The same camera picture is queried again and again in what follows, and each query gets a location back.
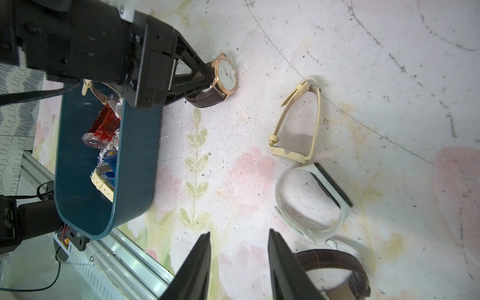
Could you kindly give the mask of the white grey strap watch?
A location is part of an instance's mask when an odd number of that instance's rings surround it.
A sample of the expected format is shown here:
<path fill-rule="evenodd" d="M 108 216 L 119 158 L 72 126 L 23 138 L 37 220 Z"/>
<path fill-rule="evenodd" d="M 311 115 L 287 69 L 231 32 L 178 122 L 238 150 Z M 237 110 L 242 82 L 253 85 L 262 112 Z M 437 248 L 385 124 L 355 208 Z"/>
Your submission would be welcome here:
<path fill-rule="evenodd" d="M 274 210 L 310 243 L 334 236 L 353 209 L 343 189 L 318 162 L 291 168 L 278 178 Z"/>

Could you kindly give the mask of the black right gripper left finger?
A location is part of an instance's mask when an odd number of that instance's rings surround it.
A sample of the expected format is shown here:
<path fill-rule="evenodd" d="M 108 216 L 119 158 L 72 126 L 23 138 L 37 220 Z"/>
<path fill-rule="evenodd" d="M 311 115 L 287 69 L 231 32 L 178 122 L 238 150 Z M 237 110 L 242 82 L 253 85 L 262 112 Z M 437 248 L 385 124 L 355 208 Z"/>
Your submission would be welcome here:
<path fill-rule="evenodd" d="M 210 233 L 202 234 L 159 300 L 207 300 L 210 282 Z"/>

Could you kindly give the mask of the red transparent watch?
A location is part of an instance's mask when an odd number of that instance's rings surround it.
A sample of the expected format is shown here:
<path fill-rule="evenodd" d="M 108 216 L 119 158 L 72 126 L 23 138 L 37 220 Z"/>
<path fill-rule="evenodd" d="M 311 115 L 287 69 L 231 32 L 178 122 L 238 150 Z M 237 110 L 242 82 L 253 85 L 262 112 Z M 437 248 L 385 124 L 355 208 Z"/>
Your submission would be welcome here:
<path fill-rule="evenodd" d="M 82 135 L 85 145 L 96 149 L 105 148 L 116 136 L 121 120 L 116 116 L 110 105 L 106 105 L 97 115 L 90 130 Z"/>

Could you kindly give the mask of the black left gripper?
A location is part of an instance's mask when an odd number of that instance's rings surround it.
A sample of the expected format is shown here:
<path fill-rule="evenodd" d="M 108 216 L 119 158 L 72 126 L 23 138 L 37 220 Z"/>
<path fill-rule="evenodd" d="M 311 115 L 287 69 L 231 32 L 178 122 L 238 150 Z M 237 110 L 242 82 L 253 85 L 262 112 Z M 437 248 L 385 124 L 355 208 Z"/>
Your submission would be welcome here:
<path fill-rule="evenodd" d="M 142 12 L 128 22 L 101 1 L 70 1 L 66 11 L 16 1 L 14 21 L 28 68 L 65 83 L 116 85 L 134 108 L 170 105 L 209 88 L 214 79 L 210 63 L 180 32 Z"/>

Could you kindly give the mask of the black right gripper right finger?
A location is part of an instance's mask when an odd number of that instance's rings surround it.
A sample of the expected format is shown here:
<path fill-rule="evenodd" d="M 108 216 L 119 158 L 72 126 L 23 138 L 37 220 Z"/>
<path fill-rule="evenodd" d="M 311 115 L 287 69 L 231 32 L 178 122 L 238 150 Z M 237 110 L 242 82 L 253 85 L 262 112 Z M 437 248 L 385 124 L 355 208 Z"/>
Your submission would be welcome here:
<path fill-rule="evenodd" d="M 324 300 L 281 234 L 269 230 L 267 243 L 274 300 Z"/>

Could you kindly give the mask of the cream leather strap watch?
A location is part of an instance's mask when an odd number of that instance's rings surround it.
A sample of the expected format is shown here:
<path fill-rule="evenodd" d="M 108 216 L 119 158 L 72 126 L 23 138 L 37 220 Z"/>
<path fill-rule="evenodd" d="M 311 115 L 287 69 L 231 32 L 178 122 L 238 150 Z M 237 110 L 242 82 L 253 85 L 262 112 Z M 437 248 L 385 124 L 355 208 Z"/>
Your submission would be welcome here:
<path fill-rule="evenodd" d="M 91 93 L 97 98 L 104 106 L 108 104 L 109 97 L 107 97 L 105 94 L 100 92 L 98 89 L 94 87 L 93 81 L 89 79 L 83 79 L 83 85 L 82 85 L 82 91 L 81 94 L 82 96 L 86 96 L 88 91 L 91 91 Z"/>

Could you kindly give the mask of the dark brown leather watch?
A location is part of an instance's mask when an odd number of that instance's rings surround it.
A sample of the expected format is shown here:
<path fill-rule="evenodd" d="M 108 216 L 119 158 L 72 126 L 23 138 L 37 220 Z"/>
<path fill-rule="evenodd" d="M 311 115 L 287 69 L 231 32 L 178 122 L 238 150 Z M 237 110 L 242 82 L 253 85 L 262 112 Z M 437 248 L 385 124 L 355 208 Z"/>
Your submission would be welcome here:
<path fill-rule="evenodd" d="M 211 86 L 201 92 L 186 96 L 187 102 L 197 108 L 208 108 L 227 100 L 238 87 L 238 72 L 235 64 L 222 52 L 211 62 L 214 80 Z"/>

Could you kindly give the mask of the blue strap watch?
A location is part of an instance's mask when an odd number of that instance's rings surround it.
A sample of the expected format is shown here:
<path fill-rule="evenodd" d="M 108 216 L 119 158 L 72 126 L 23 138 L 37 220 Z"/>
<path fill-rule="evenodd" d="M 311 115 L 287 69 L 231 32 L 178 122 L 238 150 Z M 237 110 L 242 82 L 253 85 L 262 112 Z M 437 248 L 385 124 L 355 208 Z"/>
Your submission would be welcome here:
<path fill-rule="evenodd" d="M 115 149 L 103 149 L 100 151 L 96 169 L 101 175 L 114 178 L 116 175 L 118 152 Z"/>

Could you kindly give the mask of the beige strap gold watch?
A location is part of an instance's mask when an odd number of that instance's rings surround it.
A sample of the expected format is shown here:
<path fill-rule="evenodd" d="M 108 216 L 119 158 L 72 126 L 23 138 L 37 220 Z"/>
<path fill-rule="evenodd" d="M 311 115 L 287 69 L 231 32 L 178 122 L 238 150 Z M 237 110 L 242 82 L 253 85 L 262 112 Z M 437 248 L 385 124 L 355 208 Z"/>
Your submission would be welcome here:
<path fill-rule="evenodd" d="M 321 125 L 321 101 L 320 85 L 313 78 L 305 79 L 288 94 L 268 139 L 272 155 L 302 165 L 313 158 Z"/>

